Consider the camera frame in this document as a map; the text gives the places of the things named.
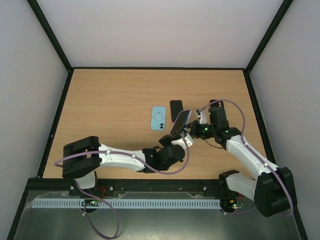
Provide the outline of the black phone case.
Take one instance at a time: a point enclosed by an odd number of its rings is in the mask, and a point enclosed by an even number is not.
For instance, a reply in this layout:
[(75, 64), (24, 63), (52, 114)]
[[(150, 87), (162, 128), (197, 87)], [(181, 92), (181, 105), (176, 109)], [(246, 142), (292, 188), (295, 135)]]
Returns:
[(210, 103), (210, 107), (221, 107), (224, 108), (224, 102), (221, 100), (217, 100), (217, 99), (211, 99), (209, 101)]

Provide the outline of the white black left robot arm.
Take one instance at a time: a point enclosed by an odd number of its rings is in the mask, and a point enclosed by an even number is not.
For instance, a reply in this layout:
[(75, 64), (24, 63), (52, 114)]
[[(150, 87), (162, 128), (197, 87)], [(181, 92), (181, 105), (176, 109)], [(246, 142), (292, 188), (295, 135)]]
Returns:
[(179, 173), (178, 170), (170, 172), (169, 169), (178, 162), (188, 163), (194, 140), (189, 134), (181, 134), (178, 137), (165, 135), (159, 142), (161, 147), (124, 150), (100, 143), (97, 136), (89, 136), (65, 145), (63, 158), (54, 165), (62, 169), (64, 179), (75, 180), (82, 190), (97, 186), (96, 170), (102, 167), (146, 174)]

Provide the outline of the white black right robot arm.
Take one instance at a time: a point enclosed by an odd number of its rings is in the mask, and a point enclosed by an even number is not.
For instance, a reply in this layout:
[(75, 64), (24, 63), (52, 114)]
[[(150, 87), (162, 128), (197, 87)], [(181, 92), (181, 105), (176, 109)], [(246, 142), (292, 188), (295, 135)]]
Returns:
[(187, 125), (190, 135), (202, 140), (214, 138), (223, 149), (234, 155), (251, 173), (248, 178), (236, 170), (220, 175), (218, 191), (229, 196), (233, 192), (249, 198), (265, 217), (278, 213), (292, 216), (297, 205), (294, 177), (287, 167), (280, 168), (272, 163), (244, 137), (244, 131), (230, 127), (225, 109), (222, 106), (196, 110), (197, 119)]

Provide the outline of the purple smartphone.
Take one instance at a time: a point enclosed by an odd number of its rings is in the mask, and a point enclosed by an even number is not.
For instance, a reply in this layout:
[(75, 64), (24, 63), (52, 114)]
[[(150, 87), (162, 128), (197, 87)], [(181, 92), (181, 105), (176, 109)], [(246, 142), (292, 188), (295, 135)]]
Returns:
[(183, 102), (181, 100), (171, 100), (169, 104), (171, 121), (174, 123), (179, 113), (183, 110)]

